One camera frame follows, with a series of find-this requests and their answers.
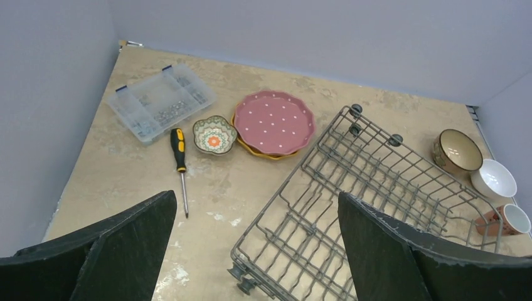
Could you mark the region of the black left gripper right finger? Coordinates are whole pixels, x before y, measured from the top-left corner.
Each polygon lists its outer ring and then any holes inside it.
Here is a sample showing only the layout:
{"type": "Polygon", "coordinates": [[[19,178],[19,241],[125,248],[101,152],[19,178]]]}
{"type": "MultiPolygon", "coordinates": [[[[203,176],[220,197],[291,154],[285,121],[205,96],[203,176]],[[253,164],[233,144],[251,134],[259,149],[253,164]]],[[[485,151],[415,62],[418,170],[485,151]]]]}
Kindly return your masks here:
{"type": "Polygon", "coordinates": [[[530,300],[531,258],[418,230],[350,193],[338,220],[359,300],[530,300]]]}

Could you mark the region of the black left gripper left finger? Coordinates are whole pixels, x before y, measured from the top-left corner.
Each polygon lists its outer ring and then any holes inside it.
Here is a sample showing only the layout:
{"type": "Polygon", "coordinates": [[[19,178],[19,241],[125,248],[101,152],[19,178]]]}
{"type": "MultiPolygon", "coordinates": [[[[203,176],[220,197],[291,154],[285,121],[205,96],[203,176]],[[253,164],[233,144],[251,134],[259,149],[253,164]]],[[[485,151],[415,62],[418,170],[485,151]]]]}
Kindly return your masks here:
{"type": "Polygon", "coordinates": [[[2,300],[150,300],[178,203],[163,191],[1,259],[2,300]]]}

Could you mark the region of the white ceramic bowl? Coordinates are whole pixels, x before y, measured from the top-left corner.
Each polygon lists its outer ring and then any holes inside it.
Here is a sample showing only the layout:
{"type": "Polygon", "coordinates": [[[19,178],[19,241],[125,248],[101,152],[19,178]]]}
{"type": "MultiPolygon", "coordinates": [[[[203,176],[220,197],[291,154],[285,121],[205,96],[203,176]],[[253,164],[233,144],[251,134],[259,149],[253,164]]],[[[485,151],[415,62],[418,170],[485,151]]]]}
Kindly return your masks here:
{"type": "Polygon", "coordinates": [[[474,188],[488,198],[511,198],[517,193],[513,175],[498,161],[484,159],[481,168],[470,175],[474,188]]]}

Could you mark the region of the brown ceramic bowl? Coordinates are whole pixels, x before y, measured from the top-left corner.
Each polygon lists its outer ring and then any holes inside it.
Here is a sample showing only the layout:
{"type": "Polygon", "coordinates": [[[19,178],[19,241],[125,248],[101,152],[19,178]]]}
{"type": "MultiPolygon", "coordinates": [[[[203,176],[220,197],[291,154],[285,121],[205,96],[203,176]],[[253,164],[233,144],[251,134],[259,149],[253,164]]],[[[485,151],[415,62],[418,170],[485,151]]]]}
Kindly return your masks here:
{"type": "Polygon", "coordinates": [[[432,159],[450,174],[474,172],[483,164],[483,155],[478,145],[456,129],[445,129],[436,136],[432,146],[432,159]]]}

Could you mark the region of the yellow black screwdriver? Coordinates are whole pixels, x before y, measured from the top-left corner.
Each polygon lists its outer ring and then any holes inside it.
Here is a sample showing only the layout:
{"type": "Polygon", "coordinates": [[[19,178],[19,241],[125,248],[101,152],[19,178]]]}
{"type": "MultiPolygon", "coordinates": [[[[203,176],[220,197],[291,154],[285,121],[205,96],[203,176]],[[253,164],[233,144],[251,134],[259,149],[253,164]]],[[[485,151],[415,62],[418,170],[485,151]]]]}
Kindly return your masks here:
{"type": "Polygon", "coordinates": [[[188,198],[186,192],[186,180],[185,172],[186,162],[185,162],[185,150],[186,144],[184,139],[183,131],[180,128],[175,128],[171,130],[170,143],[174,154],[174,159],[176,161],[176,170],[181,176],[181,186],[183,192],[183,203],[184,203],[184,214],[186,218],[189,218],[189,207],[188,207],[188,198]]]}

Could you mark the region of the yellow plate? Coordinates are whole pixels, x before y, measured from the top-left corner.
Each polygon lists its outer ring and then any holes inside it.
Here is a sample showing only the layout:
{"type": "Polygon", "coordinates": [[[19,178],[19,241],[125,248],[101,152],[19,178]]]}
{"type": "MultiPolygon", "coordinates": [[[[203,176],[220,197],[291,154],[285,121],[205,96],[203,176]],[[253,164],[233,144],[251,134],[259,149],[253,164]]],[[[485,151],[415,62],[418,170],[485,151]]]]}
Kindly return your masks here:
{"type": "Polygon", "coordinates": [[[302,152],[299,149],[290,154],[277,153],[277,151],[290,150],[291,145],[284,145],[285,139],[283,135],[281,135],[281,138],[271,136],[271,123],[264,122],[264,120],[256,120],[253,117],[245,117],[234,113],[231,118],[231,125],[234,125],[237,129],[237,142],[253,156],[279,161],[294,157],[302,152]]]}

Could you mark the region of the clear plastic screw box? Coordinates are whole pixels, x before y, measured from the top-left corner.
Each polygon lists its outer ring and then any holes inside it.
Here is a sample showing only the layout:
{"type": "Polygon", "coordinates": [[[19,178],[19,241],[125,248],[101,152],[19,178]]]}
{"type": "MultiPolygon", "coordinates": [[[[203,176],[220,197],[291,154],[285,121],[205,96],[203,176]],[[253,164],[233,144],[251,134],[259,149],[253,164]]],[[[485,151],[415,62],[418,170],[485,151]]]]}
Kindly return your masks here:
{"type": "Polygon", "coordinates": [[[144,145],[216,102],[215,92],[184,63],[117,88],[107,104],[144,145]]]}

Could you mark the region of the pink dotted plate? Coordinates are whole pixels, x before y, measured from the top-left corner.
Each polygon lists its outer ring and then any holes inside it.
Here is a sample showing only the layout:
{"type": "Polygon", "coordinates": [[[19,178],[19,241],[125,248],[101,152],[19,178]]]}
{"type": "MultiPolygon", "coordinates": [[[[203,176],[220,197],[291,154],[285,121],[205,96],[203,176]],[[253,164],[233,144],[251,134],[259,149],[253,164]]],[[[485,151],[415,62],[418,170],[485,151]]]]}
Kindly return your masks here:
{"type": "Polygon", "coordinates": [[[247,95],[235,108],[233,124],[246,145],[274,156],[301,150],[316,131],[314,114],[301,99],[268,90],[247,95]]]}

